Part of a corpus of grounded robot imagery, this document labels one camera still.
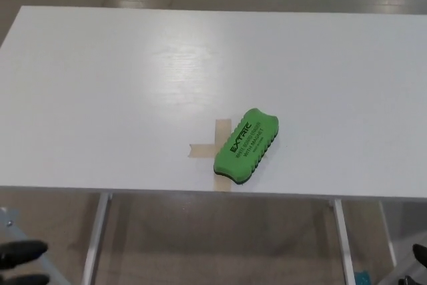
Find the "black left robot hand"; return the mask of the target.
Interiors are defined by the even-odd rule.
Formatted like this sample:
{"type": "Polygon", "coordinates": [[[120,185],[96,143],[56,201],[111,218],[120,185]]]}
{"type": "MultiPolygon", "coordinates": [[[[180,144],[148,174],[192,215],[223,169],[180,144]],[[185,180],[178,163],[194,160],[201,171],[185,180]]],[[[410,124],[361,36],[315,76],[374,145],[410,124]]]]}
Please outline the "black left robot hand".
{"type": "MultiPolygon", "coordinates": [[[[48,250],[48,244],[41,240],[20,240],[1,244],[1,272],[12,270],[20,265],[42,257],[48,250]]],[[[44,285],[50,282],[47,274],[26,274],[4,278],[3,285],[44,285]]]]}

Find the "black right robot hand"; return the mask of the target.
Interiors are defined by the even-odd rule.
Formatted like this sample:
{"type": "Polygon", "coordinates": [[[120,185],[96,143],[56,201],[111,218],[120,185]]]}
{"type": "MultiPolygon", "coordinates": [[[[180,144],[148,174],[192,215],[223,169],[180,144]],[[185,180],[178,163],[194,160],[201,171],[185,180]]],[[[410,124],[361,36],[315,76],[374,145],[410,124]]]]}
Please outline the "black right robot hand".
{"type": "MultiPolygon", "coordinates": [[[[427,251],[426,247],[421,244],[414,244],[412,246],[412,252],[415,259],[425,268],[426,268],[426,251],[427,251]]],[[[398,285],[421,285],[421,283],[418,283],[409,275],[405,275],[405,277],[400,278],[398,280],[398,285]]]]}

